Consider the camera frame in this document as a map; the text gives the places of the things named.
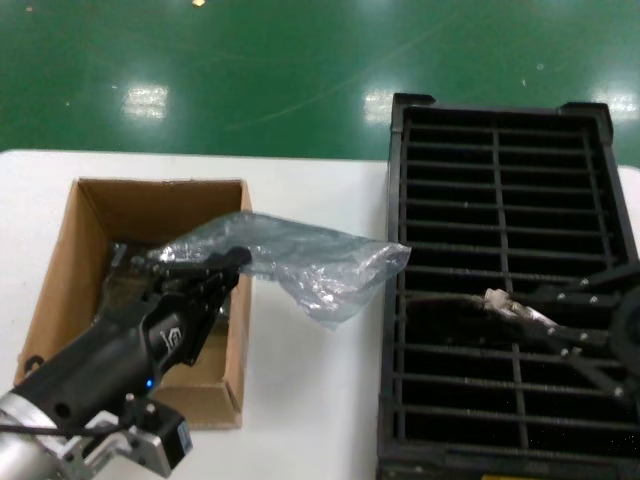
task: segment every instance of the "open cardboard box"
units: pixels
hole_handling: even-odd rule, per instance
[[[212,218],[250,209],[243,181],[75,181],[15,383],[30,358],[50,359],[91,325],[111,242],[159,246]],[[171,369],[154,393],[192,428],[241,424],[250,307],[251,280],[241,275],[231,293],[228,334],[207,337],[196,364]]]

